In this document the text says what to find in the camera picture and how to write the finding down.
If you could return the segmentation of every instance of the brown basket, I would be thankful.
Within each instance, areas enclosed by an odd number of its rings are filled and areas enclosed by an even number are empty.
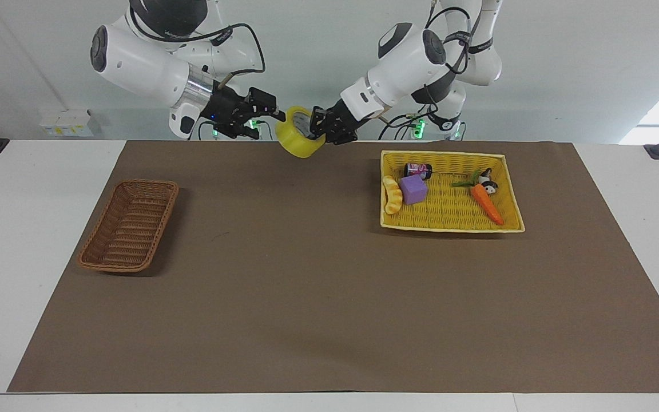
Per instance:
[[[121,274],[148,268],[179,191],[174,182],[118,183],[78,255],[78,264],[86,269]]]

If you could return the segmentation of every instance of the white table surface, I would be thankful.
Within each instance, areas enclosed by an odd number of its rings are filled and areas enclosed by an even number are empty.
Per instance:
[[[123,146],[12,141],[0,154],[0,410],[659,410],[659,394],[3,394]],[[659,293],[659,161],[576,149]]]

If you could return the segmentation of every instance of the yellow basket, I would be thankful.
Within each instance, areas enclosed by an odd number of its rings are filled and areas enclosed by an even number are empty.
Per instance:
[[[426,200],[416,204],[403,204],[400,212],[394,215],[385,213],[386,196],[381,182],[382,227],[422,232],[525,232],[523,218],[513,193],[513,184],[510,182],[510,172],[502,154],[384,150],[380,163],[381,180],[383,176],[390,175],[396,181],[403,177],[403,168],[408,163],[433,166],[431,179],[426,180]],[[487,217],[469,193],[468,187],[452,187],[453,183],[468,180],[475,171],[484,171],[488,167],[492,168],[492,180],[499,185],[497,193],[490,198],[505,220],[502,226]]]

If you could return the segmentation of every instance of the green light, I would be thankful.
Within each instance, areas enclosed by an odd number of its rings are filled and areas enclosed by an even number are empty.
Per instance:
[[[426,128],[426,121],[419,120],[418,124],[416,124],[416,126],[414,128],[414,138],[416,138],[416,139],[423,138],[424,128]]]

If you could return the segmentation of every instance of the purple cube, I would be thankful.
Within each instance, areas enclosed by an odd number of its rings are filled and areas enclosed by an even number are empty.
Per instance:
[[[404,177],[398,182],[400,190],[403,191],[403,203],[413,204],[419,203],[426,199],[428,193],[428,186],[424,183],[421,175],[411,175]]]

